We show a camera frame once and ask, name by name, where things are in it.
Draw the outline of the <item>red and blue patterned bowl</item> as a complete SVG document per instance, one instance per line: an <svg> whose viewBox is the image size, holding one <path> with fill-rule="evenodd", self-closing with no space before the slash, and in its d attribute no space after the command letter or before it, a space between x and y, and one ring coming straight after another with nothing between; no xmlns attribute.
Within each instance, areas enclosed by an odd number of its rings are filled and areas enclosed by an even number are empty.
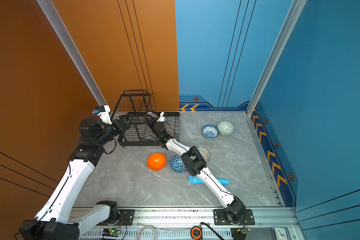
<svg viewBox="0 0 360 240"><path fill-rule="evenodd" d="M153 112L148 112L147 116L149 118L152 118L152 119L157 119L158 118L158 115L156 113L153 113Z"/></svg>

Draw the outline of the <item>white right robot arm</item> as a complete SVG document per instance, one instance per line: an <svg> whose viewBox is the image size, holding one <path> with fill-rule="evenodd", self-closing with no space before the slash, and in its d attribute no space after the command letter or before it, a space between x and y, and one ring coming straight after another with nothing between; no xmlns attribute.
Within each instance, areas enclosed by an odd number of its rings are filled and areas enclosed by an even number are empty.
<svg viewBox="0 0 360 240"><path fill-rule="evenodd" d="M228 221L233 225L242 224L246 213L244 203L236 195L230 193L212 174L197 147L188 147L178 142L167 132L163 122L153 120L148 123L148 126L158 138L160 145L179 155L187 172L192 177L201 180L213 192L223 206Z"/></svg>

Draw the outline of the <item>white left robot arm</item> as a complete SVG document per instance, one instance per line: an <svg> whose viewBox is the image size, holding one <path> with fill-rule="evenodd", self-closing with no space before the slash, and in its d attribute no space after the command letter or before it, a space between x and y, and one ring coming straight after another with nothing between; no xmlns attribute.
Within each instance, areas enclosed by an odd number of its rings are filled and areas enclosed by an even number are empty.
<svg viewBox="0 0 360 240"><path fill-rule="evenodd" d="M70 220L70 213L86 179L105 153L104 145L130 127L124 117L84 119L79 127L81 138L69 156L64 176L34 219L22 223L18 234L25 240L78 240L103 221L117 223L120 213L115 201L101 201L76 220Z"/></svg>

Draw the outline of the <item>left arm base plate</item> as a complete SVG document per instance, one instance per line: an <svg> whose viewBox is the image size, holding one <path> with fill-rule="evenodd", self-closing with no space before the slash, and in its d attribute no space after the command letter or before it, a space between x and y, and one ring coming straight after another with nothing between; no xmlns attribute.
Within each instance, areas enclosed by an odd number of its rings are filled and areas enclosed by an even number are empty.
<svg viewBox="0 0 360 240"><path fill-rule="evenodd" d="M134 209L119 209L119 217L117 220L105 220L97 224L97 226L132 226L135 216Z"/></svg>

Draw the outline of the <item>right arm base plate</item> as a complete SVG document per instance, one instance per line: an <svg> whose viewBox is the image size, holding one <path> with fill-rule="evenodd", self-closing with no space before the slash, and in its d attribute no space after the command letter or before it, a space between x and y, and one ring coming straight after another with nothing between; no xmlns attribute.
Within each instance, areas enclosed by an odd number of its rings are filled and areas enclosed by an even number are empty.
<svg viewBox="0 0 360 240"><path fill-rule="evenodd" d="M229 222L228 215L224 211L224 209L214 209L214 224L216 226L223 226L223 225L233 225ZM244 225L246 226L253 226L255 225L255 218L251 209L246 209L244 216Z"/></svg>

